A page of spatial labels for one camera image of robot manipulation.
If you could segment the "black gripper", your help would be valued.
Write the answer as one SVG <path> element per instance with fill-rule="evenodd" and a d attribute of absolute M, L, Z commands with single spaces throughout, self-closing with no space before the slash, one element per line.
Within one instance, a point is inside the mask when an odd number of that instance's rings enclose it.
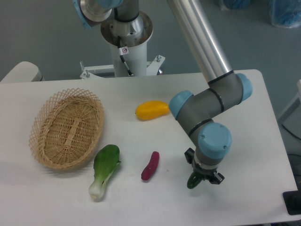
<path fill-rule="evenodd" d="M 203 175 L 203 179 L 207 179 L 211 184 L 219 185 L 223 181 L 223 175 L 217 172 L 219 164 L 206 165 L 200 161 L 194 159 L 195 151 L 192 148 L 188 148 L 184 153 L 188 164 L 192 164 L 193 171 L 197 171 Z"/>

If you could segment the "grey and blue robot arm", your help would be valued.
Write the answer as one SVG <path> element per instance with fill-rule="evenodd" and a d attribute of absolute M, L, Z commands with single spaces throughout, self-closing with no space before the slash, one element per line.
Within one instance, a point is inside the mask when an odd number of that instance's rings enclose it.
<path fill-rule="evenodd" d="M 196 147 L 185 152 L 193 167 L 187 187 L 195 188 L 203 180 L 220 184 L 224 177 L 217 167 L 229 152 L 232 137 L 213 118 L 248 99 L 253 87 L 245 75 L 233 72 L 198 0 L 170 0 L 168 4 L 209 86 L 197 95 L 182 91 L 169 103 L 172 115 Z M 116 77 L 147 76 L 154 70 L 154 63 L 147 64 L 146 59 L 153 26 L 138 1 L 75 0 L 73 5 L 84 27 L 101 27 Z"/>

